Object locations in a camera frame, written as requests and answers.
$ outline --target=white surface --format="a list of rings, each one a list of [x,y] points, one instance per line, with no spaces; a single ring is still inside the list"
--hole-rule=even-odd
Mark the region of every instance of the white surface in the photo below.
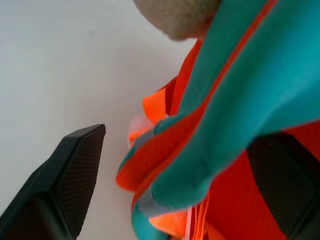
[[[132,195],[115,183],[129,122],[191,45],[168,40],[131,0],[0,0],[0,214],[63,136],[104,123],[78,239],[134,239]]]

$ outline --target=beige fuzzy object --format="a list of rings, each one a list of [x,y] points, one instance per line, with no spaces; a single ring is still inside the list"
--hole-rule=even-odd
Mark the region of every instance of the beige fuzzy object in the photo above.
[[[134,0],[144,17],[177,41],[205,34],[220,0]]]

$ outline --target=teal fabric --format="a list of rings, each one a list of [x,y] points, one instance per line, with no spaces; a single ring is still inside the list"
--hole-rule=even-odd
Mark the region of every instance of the teal fabric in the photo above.
[[[155,229],[150,223],[147,216],[145,216],[135,204],[131,214],[131,222],[139,240],[167,240],[168,235]]]
[[[155,134],[202,103],[265,1],[222,1],[178,115],[159,123]],[[320,119],[319,22],[319,0],[278,0],[222,80],[192,138],[152,183],[158,204],[179,210],[198,203],[255,137]],[[132,212],[138,239],[146,239],[150,231],[147,239],[162,240],[147,221],[139,209]]]

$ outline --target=black textured surface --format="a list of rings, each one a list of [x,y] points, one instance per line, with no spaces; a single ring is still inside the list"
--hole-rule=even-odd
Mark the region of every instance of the black textured surface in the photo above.
[[[305,152],[294,137],[286,134],[259,137],[247,149],[259,191],[287,236],[295,230],[316,193],[308,171],[299,164],[310,157]]]
[[[95,189],[105,130],[81,140],[74,157],[58,180],[54,196],[73,237],[81,232]]]

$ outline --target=black plastic object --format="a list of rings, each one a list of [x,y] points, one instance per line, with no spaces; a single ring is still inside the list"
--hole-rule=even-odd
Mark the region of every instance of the black plastic object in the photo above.
[[[103,124],[64,137],[0,217],[0,240],[75,240],[96,185]]]
[[[320,162],[286,133],[257,138],[247,154],[280,230],[290,240],[320,240]]]

